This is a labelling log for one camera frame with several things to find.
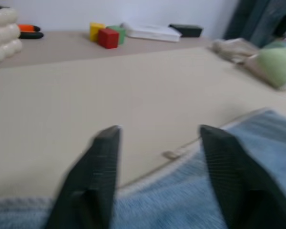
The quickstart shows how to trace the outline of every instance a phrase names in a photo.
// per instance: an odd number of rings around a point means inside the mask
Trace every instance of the blue towel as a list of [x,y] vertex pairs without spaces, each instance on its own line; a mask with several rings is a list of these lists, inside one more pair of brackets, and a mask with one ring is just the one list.
[[[268,110],[228,129],[286,194],[286,118]],[[0,200],[0,229],[42,228],[46,199]],[[226,229],[203,150],[156,182],[117,198],[113,229]]]

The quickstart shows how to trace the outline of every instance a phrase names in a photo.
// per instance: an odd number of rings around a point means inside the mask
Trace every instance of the yellow cube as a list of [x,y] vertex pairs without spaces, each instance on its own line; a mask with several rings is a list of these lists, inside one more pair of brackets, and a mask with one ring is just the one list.
[[90,41],[97,42],[99,30],[104,29],[104,28],[106,28],[104,24],[91,22],[90,23]]

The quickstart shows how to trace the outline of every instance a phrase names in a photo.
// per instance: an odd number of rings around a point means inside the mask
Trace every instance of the white box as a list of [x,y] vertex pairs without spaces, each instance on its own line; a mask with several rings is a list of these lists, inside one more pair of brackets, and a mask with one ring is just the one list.
[[126,35],[134,38],[143,38],[167,42],[180,41],[181,33],[170,27],[135,24],[135,23],[123,23],[123,27],[126,30]]

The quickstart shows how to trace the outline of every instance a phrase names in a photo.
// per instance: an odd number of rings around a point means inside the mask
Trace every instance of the black box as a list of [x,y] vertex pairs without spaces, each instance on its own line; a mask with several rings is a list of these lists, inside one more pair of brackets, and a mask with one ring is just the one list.
[[204,30],[197,25],[170,24],[169,27],[179,31],[182,34],[181,37],[200,37],[202,31]]

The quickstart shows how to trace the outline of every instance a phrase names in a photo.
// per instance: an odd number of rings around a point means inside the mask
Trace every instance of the green cube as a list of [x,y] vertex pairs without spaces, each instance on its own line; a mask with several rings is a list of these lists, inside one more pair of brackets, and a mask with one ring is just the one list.
[[124,38],[125,38],[125,29],[118,26],[118,25],[111,25],[111,26],[107,26],[107,28],[112,29],[117,31],[120,36],[119,36],[119,44],[123,44],[124,43]]

